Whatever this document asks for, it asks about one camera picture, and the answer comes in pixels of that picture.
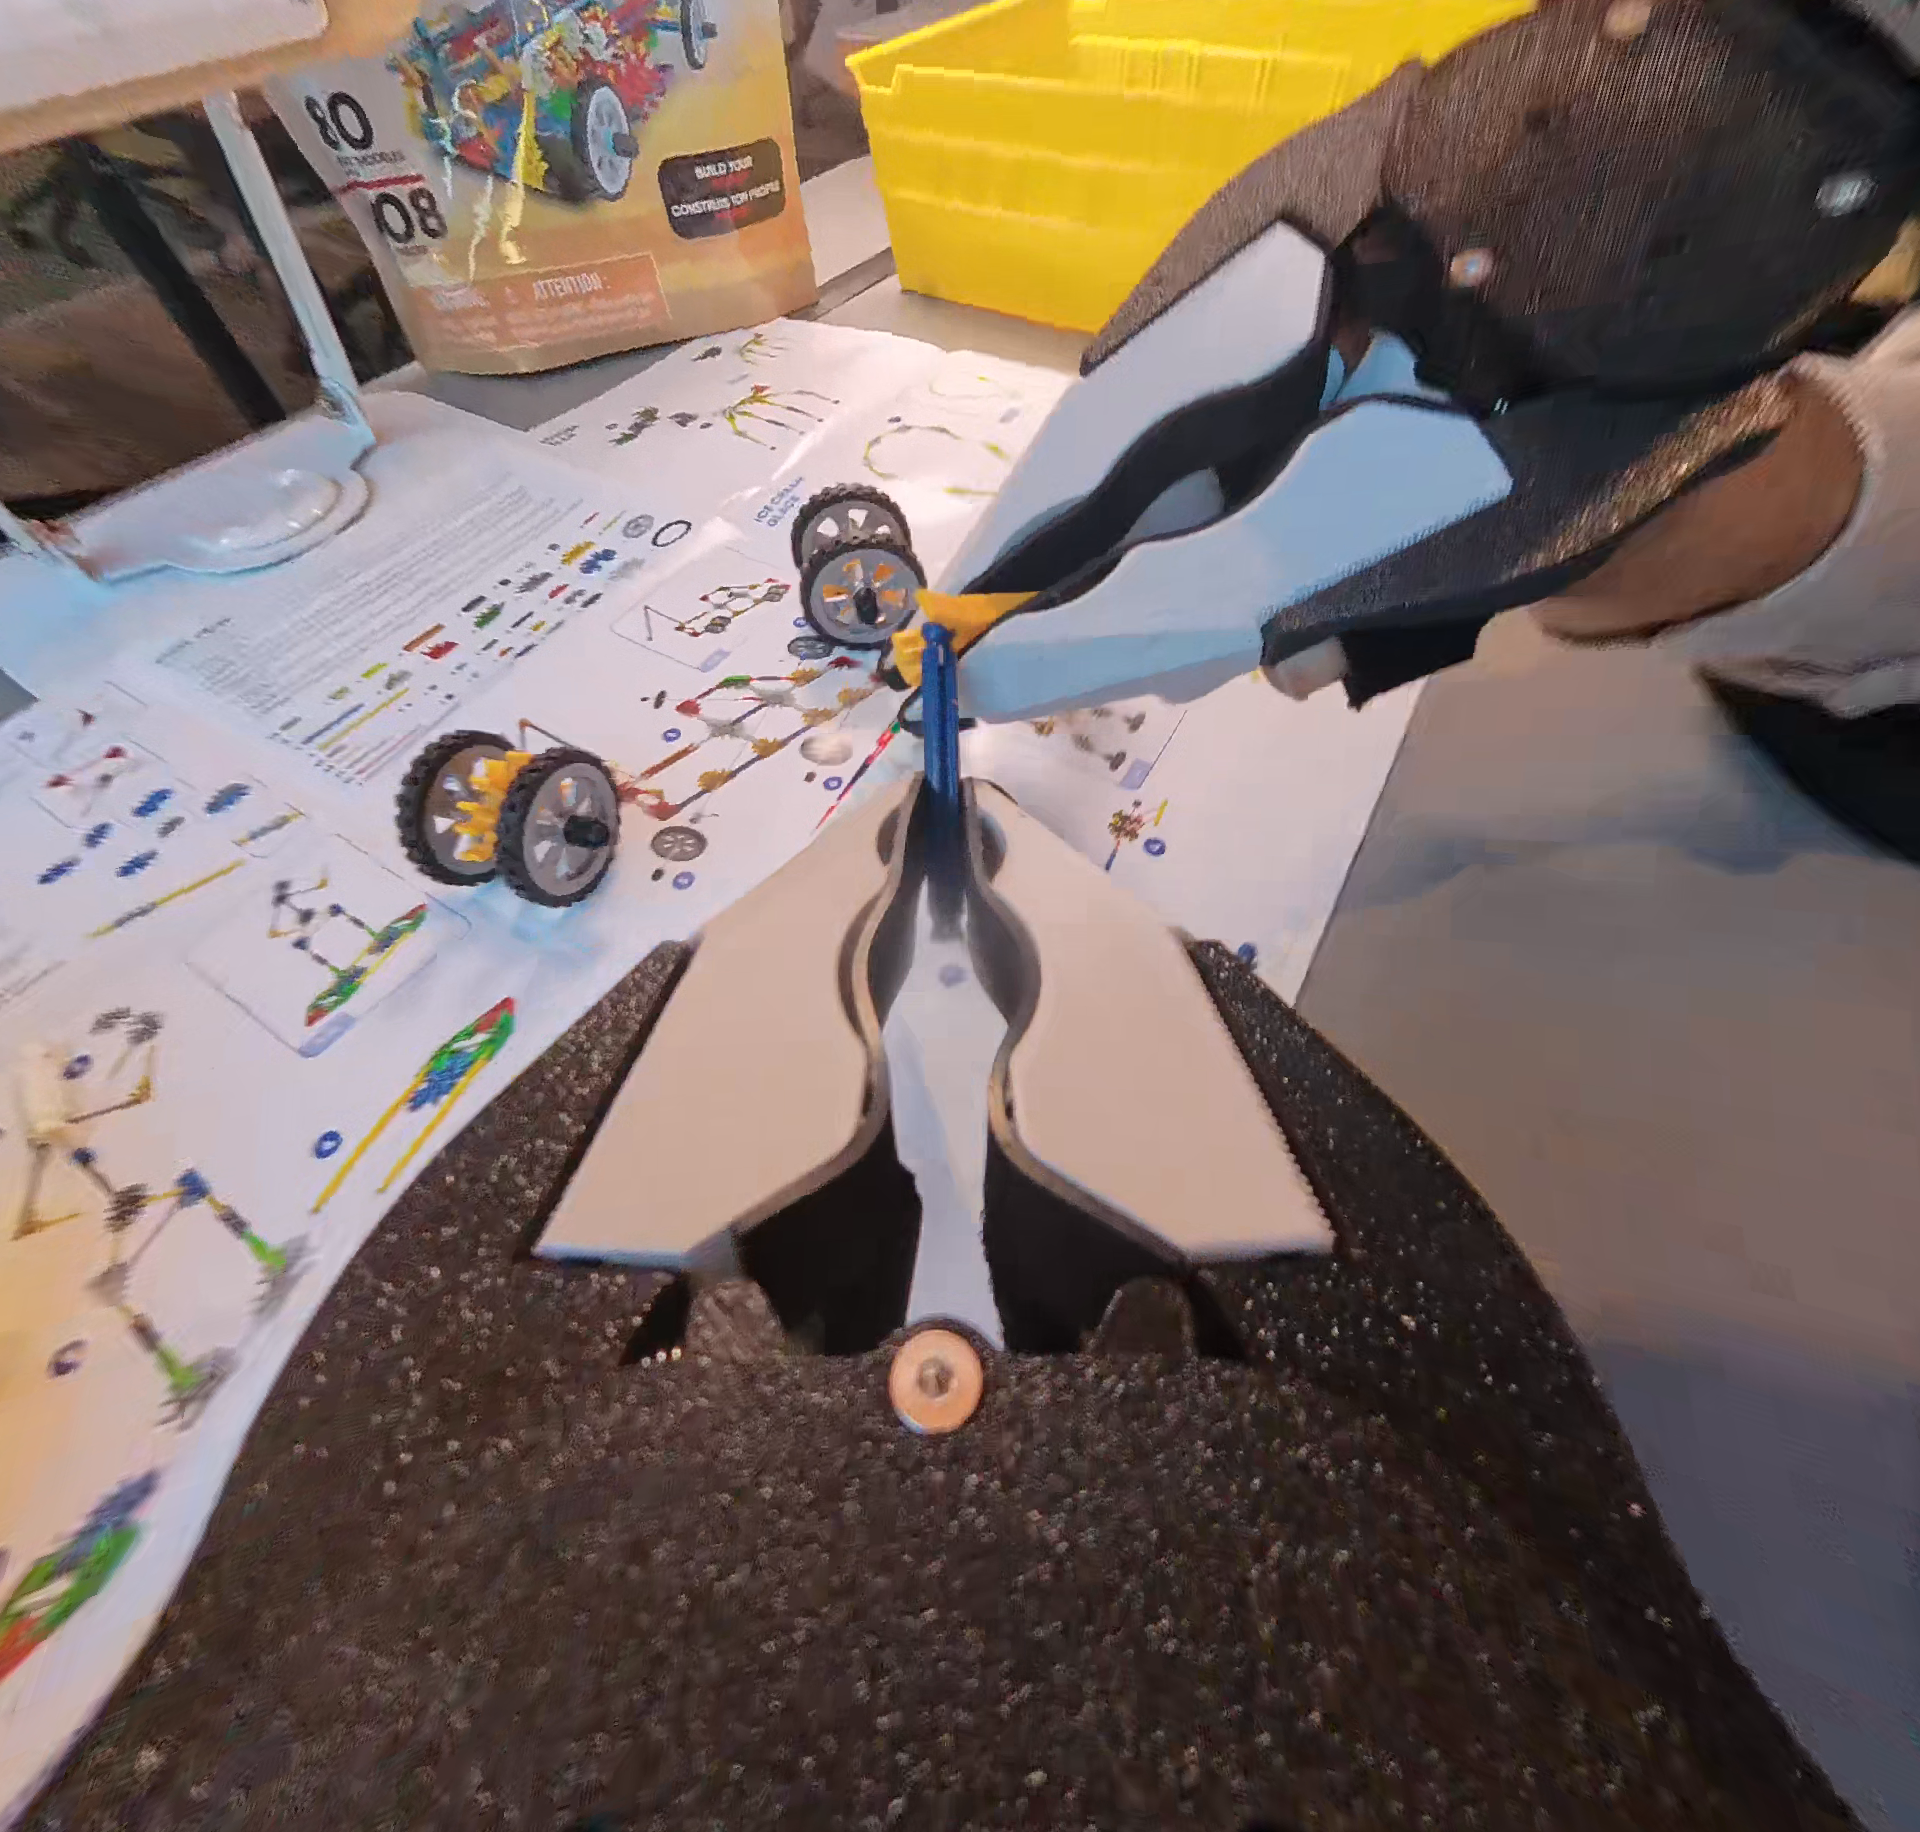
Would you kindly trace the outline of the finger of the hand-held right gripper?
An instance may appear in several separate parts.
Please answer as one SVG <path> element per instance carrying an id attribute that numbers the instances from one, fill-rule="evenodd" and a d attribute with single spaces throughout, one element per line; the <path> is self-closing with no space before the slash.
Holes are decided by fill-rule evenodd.
<path id="1" fill-rule="evenodd" d="M 1197 699 L 1261 656 L 1264 626 L 1507 498 L 1464 414 L 1365 400 L 1310 429 L 1219 524 L 1128 549 L 1089 591 L 1001 619 L 957 660 L 957 708 L 1024 720 L 1155 693 Z"/>
<path id="2" fill-rule="evenodd" d="M 1290 225 L 1089 364 L 1055 403 L 943 586 L 940 610 L 1316 610 L 1285 568 L 1285 500 L 1320 496 L 1311 443 L 1337 270 Z"/>

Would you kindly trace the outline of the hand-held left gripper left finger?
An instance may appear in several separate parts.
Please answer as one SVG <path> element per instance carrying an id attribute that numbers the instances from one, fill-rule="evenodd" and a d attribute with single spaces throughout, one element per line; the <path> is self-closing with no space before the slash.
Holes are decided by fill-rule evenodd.
<path id="1" fill-rule="evenodd" d="M 919 784 L 831 820 L 692 941 L 536 1257 L 714 1268 L 846 1172 L 889 1116 L 882 1029 L 914 958 Z"/>

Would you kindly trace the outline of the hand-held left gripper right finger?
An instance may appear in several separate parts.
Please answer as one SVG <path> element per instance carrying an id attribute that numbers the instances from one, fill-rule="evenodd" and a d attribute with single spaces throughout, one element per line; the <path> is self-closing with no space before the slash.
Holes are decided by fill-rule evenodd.
<path id="1" fill-rule="evenodd" d="M 990 781 L 965 781 L 968 950 L 1003 1035 L 987 1123 L 1029 1181 L 1176 1264 L 1332 1231 L 1197 948 Z"/>

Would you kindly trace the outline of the blue rod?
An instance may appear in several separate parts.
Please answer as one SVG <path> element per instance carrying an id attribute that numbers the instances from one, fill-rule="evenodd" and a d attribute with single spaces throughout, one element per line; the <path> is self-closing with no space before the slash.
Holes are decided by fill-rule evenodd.
<path id="1" fill-rule="evenodd" d="M 953 632 L 922 619 L 922 885 L 934 941 L 964 935 L 968 853 Z"/>

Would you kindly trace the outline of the person's right forearm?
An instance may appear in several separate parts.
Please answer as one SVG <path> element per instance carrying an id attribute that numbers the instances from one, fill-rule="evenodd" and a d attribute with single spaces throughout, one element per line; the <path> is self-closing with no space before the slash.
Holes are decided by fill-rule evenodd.
<path id="1" fill-rule="evenodd" d="M 1791 364 L 1798 483 L 1822 539 L 1755 597 L 1689 624 L 1676 645 L 1713 679 L 1840 720 L 1917 708 L 1917 307 L 1857 354 Z"/>

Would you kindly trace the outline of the person's right hand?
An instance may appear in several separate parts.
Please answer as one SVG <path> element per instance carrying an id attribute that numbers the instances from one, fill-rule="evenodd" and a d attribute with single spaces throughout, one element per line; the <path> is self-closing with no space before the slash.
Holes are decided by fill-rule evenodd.
<path id="1" fill-rule="evenodd" d="M 1787 586 L 1842 535 L 1864 455 L 1842 406 L 1806 373 L 1783 376 L 1787 421 L 1734 469 L 1692 486 L 1613 556 L 1534 607 L 1564 645 L 1641 645 Z"/>

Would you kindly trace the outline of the stack of yellow plastic bins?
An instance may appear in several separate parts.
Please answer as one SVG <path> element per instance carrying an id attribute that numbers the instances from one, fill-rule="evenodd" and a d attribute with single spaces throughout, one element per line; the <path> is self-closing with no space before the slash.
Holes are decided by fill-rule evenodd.
<path id="1" fill-rule="evenodd" d="M 1535 0 L 990 0 L 846 57 L 907 290 L 1094 334 L 1270 142 Z"/>

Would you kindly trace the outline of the toy wheel pair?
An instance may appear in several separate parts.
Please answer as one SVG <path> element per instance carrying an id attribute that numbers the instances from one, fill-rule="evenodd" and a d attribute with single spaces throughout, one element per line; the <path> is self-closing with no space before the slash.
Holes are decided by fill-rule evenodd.
<path id="1" fill-rule="evenodd" d="M 893 498 L 865 483 L 814 491 L 788 532 L 797 607 L 814 637 L 844 649 L 884 649 L 916 607 L 926 569 Z"/>
<path id="2" fill-rule="evenodd" d="M 549 910 L 600 888 L 619 834 L 605 759 L 480 728 L 445 733 L 414 755 L 391 820 L 401 853 L 433 885 L 499 885 Z"/>

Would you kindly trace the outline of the white printed instruction sheet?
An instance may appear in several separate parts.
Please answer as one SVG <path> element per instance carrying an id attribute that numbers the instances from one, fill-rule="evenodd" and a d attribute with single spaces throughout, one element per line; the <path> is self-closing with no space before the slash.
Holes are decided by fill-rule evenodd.
<path id="1" fill-rule="evenodd" d="M 876 483 L 940 572 L 1065 373 L 775 322 L 543 438 L 383 394 L 368 518 L 29 626 L 3 722 L 3 1793 L 107 1701 L 276 1368 L 401 1190 L 657 941 L 899 777 L 785 532 Z M 456 728 L 610 767 L 576 908 L 395 841 Z"/>

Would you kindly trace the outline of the dark cloth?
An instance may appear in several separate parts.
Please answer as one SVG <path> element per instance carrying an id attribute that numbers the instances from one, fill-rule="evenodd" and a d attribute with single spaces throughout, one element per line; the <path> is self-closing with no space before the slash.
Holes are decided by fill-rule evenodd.
<path id="1" fill-rule="evenodd" d="M 1790 789 L 1849 834 L 1917 862 L 1917 703 L 1840 718 L 1804 699 L 1697 679 Z"/>

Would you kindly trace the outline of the construction toy kit box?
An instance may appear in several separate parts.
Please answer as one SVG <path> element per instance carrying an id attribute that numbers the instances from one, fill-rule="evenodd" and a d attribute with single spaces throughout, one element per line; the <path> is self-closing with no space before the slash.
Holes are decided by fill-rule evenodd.
<path id="1" fill-rule="evenodd" d="M 536 373 L 814 299 L 778 0 L 401 0 L 267 99 L 431 372 Z"/>

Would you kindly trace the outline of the white metal stand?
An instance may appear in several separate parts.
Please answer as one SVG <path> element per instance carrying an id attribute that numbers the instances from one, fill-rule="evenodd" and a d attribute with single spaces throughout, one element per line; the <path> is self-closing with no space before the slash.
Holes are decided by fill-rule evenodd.
<path id="1" fill-rule="evenodd" d="M 73 569 L 98 586 L 158 569 L 198 576 L 271 569 L 343 532 L 371 498 L 361 464 L 376 438 L 324 290 L 235 93 L 204 93 L 201 113 L 285 293 L 317 394 L 308 410 L 281 418 L 129 496 L 97 500 L 70 519 L 31 524 L 3 509 L 5 556 Z"/>

